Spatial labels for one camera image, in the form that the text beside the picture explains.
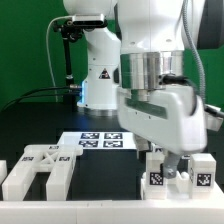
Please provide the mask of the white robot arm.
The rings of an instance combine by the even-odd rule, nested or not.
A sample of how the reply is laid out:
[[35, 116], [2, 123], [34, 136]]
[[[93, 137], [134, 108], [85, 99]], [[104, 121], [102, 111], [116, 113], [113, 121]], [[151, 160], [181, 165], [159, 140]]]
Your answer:
[[205, 88], [183, 74], [183, 52], [198, 51], [205, 0], [63, 0], [84, 30], [89, 72], [79, 106], [114, 110], [122, 128], [165, 149], [176, 175], [181, 156], [207, 145]]

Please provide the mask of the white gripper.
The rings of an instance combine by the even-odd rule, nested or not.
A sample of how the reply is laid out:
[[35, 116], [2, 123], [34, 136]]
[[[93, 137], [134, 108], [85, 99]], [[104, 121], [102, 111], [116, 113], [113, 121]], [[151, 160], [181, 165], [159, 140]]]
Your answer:
[[127, 89], [117, 89], [118, 121], [136, 134], [137, 158], [150, 149], [149, 141], [170, 151], [162, 164], [167, 179], [176, 177], [180, 155], [201, 152], [207, 145], [203, 102], [193, 96], [190, 86], [168, 85], [152, 91], [148, 101], [139, 101]]

